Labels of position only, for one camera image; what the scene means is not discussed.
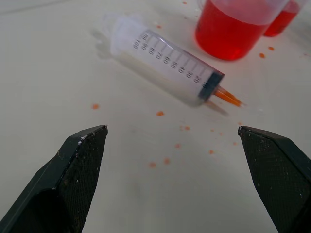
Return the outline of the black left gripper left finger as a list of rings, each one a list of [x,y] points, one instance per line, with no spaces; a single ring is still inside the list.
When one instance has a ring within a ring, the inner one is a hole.
[[[0,233],[81,233],[100,174],[108,129],[69,136],[0,221]]]

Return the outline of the large clear plastic syringe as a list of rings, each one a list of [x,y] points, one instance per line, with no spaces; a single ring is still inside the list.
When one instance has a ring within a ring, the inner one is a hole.
[[[191,107],[212,96],[244,106],[220,86],[224,73],[152,31],[137,15],[104,14],[102,38],[113,59]]]

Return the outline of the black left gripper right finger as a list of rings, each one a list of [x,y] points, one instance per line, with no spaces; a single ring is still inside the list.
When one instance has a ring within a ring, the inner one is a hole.
[[[254,187],[278,233],[311,233],[311,159],[289,138],[240,126]]]

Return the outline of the beaker with red liquid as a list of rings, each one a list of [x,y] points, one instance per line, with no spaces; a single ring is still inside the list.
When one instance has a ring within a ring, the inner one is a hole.
[[[198,45],[215,58],[235,61],[249,53],[289,0],[198,1]]]
[[[270,24],[264,36],[274,37],[281,34],[298,15],[302,8],[311,0],[289,0],[279,15]]]

